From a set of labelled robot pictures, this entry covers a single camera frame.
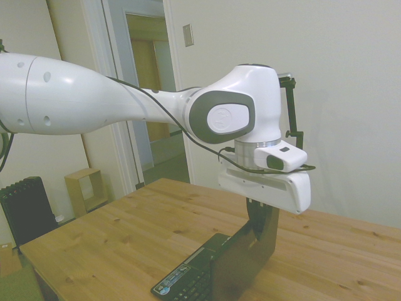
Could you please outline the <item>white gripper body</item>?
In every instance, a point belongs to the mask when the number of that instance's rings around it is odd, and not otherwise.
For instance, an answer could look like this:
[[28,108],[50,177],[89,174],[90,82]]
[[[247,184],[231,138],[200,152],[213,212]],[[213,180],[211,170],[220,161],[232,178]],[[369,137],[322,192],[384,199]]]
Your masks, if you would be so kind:
[[255,174],[222,159],[218,183],[226,191],[294,214],[306,211],[311,205],[311,183],[307,172]]

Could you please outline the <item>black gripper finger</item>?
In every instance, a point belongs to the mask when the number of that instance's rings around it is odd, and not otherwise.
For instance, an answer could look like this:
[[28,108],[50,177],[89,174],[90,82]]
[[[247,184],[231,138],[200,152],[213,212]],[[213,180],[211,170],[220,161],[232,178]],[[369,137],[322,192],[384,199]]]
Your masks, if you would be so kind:
[[247,198],[247,213],[249,222],[253,228],[254,235],[257,240],[261,239],[262,235],[262,206],[259,201]]
[[260,234],[260,240],[263,240],[266,235],[270,232],[271,222],[273,219],[274,208],[270,205],[263,204],[262,207],[262,220],[263,227]]

